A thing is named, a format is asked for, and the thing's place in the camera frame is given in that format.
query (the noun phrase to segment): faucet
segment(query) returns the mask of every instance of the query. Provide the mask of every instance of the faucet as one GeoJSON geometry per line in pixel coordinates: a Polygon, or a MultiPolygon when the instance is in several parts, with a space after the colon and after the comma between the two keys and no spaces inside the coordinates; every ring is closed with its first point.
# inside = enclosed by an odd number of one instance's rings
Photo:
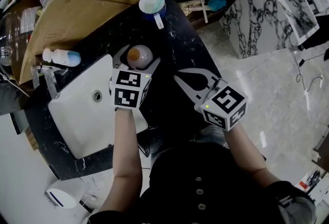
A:
{"type": "Polygon", "coordinates": [[[42,64],[40,60],[38,60],[37,62],[39,63],[31,66],[33,88],[36,89],[40,85],[39,74],[43,73],[51,98],[53,100],[57,99],[61,95],[61,92],[59,90],[54,73],[57,71],[60,72],[61,75],[64,75],[68,71],[68,68],[42,64]]]}

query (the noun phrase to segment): black shirt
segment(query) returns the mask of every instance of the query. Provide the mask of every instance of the black shirt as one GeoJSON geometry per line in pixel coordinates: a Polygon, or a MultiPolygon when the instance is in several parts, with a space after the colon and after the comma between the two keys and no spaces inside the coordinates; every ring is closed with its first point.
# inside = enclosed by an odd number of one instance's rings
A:
{"type": "Polygon", "coordinates": [[[259,186],[235,163],[230,150],[189,143],[154,163],[150,187],[127,213],[104,211],[96,223],[307,223],[312,200],[289,182],[259,186]]]}

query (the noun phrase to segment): black marble countertop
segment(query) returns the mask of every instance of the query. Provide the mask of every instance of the black marble countertop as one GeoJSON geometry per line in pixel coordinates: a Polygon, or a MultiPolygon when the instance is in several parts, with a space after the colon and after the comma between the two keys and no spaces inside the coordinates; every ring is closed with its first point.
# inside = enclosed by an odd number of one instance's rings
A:
{"type": "MultiPolygon", "coordinates": [[[[179,144],[186,136],[206,124],[194,103],[173,79],[177,70],[206,68],[220,77],[200,37],[185,17],[175,0],[166,0],[167,19],[164,29],[142,18],[138,4],[126,9],[82,40],[72,50],[81,54],[82,62],[65,75],[57,75],[62,89],[93,62],[106,53],[114,54],[127,44],[144,44],[161,63],[152,76],[148,95],[140,110],[149,129],[138,134],[138,141],[147,145],[158,136],[179,144]]],[[[59,133],[48,109],[51,98],[43,77],[34,91],[25,113],[40,151],[59,179],[71,179],[112,168],[113,146],[75,159],[59,133]]]]}

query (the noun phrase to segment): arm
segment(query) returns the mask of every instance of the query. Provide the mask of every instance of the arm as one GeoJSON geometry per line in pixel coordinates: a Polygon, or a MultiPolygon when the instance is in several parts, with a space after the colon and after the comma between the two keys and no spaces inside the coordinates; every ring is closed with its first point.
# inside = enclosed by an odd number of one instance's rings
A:
{"type": "Polygon", "coordinates": [[[280,181],[267,169],[262,154],[249,139],[240,123],[230,131],[224,131],[224,134],[237,165],[250,174],[256,182],[267,187],[280,181]]]}
{"type": "Polygon", "coordinates": [[[130,109],[116,111],[113,172],[113,185],[100,211],[125,212],[139,198],[142,187],[135,120],[130,109]]]}

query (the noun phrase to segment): white bottle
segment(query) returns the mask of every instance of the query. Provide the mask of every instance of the white bottle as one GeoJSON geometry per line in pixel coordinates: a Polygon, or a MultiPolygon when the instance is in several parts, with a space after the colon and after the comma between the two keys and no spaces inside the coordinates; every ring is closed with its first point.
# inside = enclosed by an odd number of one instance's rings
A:
{"type": "Polygon", "coordinates": [[[42,53],[42,58],[46,62],[54,62],[56,64],[75,67],[80,64],[81,57],[76,51],[57,49],[51,51],[50,49],[45,49],[42,53]]]}

